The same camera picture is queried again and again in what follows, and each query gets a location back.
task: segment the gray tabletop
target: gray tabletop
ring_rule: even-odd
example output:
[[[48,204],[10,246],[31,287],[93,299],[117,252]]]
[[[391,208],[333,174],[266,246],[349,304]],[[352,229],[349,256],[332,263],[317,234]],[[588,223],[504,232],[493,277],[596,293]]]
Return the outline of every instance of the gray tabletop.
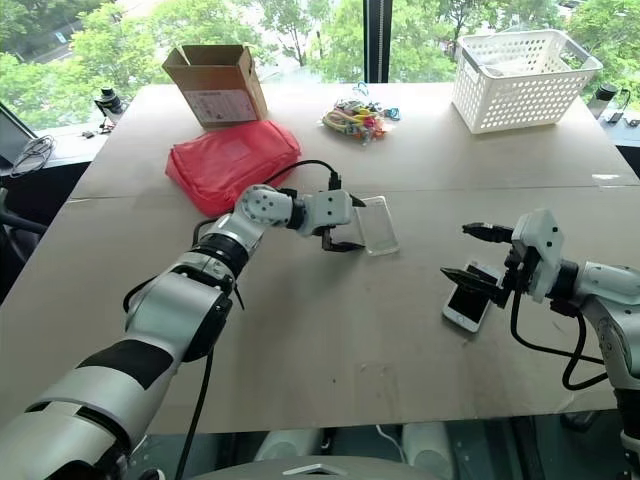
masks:
[[[441,319],[452,285],[443,265],[500,266],[505,246],[461,235],[470,221],[513,224],[554,211],[575,261],[640,265],[638,181],[580,102],[557,125],[474,137],[449,105],[450,85],[385,85],[401,108],[387,138],[363,147],[317,124],[346,86],[265,86],[270,118],[294,132],[302,158],[329,161],[344,187],[387,197],[401,249],[335,254],[317,238],[267,232],[240,278],[218,342],[199,428],[247,431],[609,408],[606,384],[579,394],[560,384],[565,361],[530,352],[492,308],[476,336]],[[66,369],[122,333],[122,296],[190,243],[202,216],[164,176],[172,144],[202,130],[175,87],[133,102],[78,184],[0,309],[0,424]],[[287,184],[325,188],[298,169]],[[524,301],[522,333],[572,349],[577,327]],[[597,354],[593,338],[587,351]],[[152,431],[182,432],[202,365],[181,368]],[[587,366],[580,375],[594,374]]]

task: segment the storage basket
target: storage basket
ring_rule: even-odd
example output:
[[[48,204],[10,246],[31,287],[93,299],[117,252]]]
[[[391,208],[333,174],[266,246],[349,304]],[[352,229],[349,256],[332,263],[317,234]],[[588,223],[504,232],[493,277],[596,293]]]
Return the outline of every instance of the storage basket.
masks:
[[[557,122],[602,68],[558,30],[470,35],[459,45],[453,103],[472,133]]]

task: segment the window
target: window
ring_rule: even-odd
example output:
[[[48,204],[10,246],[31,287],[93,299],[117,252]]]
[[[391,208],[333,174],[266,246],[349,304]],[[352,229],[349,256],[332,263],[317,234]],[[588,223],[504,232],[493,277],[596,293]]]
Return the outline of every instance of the window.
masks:
[[[249,45],[263,82],[362,79],[362,0],[0,0],[0,101],[34,130],[100,122],[182,44]]]
[[[389,81],[451,81],[461,35],[555,28],[604,65],[583,96],[609,82],[640,109],[639,19],[640,0],[394,0]]]

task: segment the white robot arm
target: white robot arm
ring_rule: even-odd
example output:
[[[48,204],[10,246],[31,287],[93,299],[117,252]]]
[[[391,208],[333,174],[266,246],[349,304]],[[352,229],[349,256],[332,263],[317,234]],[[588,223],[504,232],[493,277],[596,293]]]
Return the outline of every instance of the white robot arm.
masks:
[[[180,364],[212,351],[229,295],[265,230],[285,227],[322,235],[325,249],[356,249],[329,237],[351,221],[354,203],[344,190],[298,197],[249,187],[232,214],[133,297],[122,340],[81,362],[0,432],[2,478],[122,478]]]
[[[503,285],[496,287],[462,270],[443,268],[443,273],[463,288],[485,293],[501,308],[515,292],[514,337],[530,348],[570,357],[563,375],[565,387],[578,390],[609,378],[622,416],[625,458],[632,467],[632,472],[625,472],[622,478],[640,479],[640,271],[592,262],[579,267],[564,260],[564,237],[548,210],[523,215],[514,229],[473,223],[463,226],[463,232],[485,241],[513,245],[505,261]],[[535,346],[517,335],[513,322],[517,321],[522,294],[529,294],[538,303],[549,298],[552,310],[578,319],[581,338],[575,352]],[[602,361],[582,355],[586,335],[583,316],[596,331]],[[604,363],[606,375],[572,385],[569,377],[579,359]]]

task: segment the clear phone case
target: clear phone case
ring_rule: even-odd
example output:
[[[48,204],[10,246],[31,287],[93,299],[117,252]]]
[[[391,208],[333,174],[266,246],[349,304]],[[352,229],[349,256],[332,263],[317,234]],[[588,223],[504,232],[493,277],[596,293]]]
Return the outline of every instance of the clear phone case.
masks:
[[[363,198],[365,208],[355,208],[360,234],[367,253],[372,256],[386,255],[400,249],[393,231],[387,200],[383,196]]]

